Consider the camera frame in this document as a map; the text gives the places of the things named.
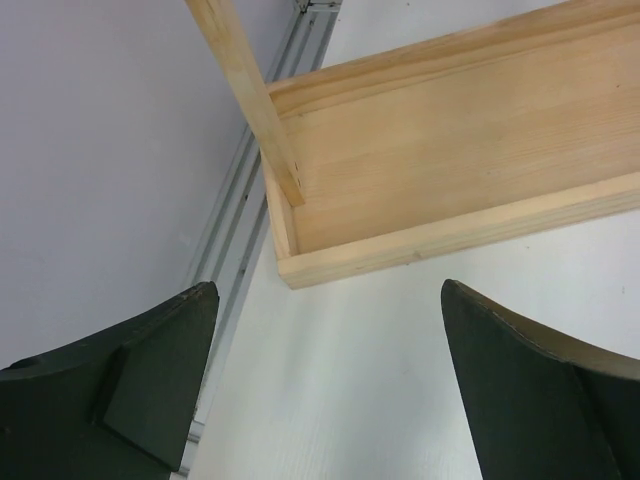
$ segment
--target white floor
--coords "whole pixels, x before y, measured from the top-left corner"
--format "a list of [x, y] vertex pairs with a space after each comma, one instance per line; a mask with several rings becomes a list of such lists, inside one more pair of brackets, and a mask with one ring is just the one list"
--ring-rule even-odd
[[[547, 3], [345, 0], [325, 64]], [[290, 291], [267, 237], [190, 478], [479, 480], [442, 282], [640, 358], [638, 245], [636, 211]]]

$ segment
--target metal track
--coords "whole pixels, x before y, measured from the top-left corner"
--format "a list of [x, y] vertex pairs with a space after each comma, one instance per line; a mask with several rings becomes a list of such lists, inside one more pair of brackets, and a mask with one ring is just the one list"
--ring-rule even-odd
[[[322, 62], [337, 8], [315, 11], [312, 2], [301, 3], [306, 3], [306, 8], [296, 10], [289, 22], [276, 60], [266, 76], [268, 82], [316, 70]], [[245, 126], [205, 235], [197, 247], [197, 261], [191, 265], [184, 282], [187, 288], [200, 281], [213, 280], [220, 293], [220, 306], [182, 467], [179, 474], [174, 474], [175, 478], [186, 477], [195, 458], [268, 226], [259, 147]]]
[[337, 12], [342, 0], [294, 0], [296, 7], [302, 13], [306, 12]]

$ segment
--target curved edge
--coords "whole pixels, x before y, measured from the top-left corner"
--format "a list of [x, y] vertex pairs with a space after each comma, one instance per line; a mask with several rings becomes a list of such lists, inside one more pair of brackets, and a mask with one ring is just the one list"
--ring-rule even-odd
[[640, 360], [605, 350], [547, 327], [454, 280], [444, 282], [441, 297], [453, 291], [463, 293], [477, 305], [489, 310], [495, 321], [507, 328], [515, 338], [543, 355], [606, 375], [640, 380]]
[[214, 282], [200, 282], [159, 305], [135, 317], [116, 323], [87, 337], [47, 352], [23, 358], [0, 370], [0, 381], [23, 380], [28, 377], [55, 375], [81, 367], [85, 362], [100, 356], [112, 355], [123, 343], [130, 341], [141, 329], [148, 328], [150, 319], [157, 317], [153, 326], [184, 306], [185, 302], [202, 295], [220, 298]]

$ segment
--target white wall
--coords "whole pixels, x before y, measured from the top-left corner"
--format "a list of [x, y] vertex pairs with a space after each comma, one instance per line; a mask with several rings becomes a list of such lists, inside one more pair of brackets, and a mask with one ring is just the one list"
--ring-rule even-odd
[[[291, 0], [236, 0], [266, 70]], [[0, 14], [0, 368], [177, 293], [243, 119], [181, 0]]]

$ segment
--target wooden tray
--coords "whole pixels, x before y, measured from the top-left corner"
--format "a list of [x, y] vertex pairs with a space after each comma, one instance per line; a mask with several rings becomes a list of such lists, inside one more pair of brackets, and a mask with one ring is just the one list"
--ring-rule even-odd
[[228, 0], [187, 3], [260, 142], [291, 287], [640, 206], [640, 0], [571, 1], [268, 90]]

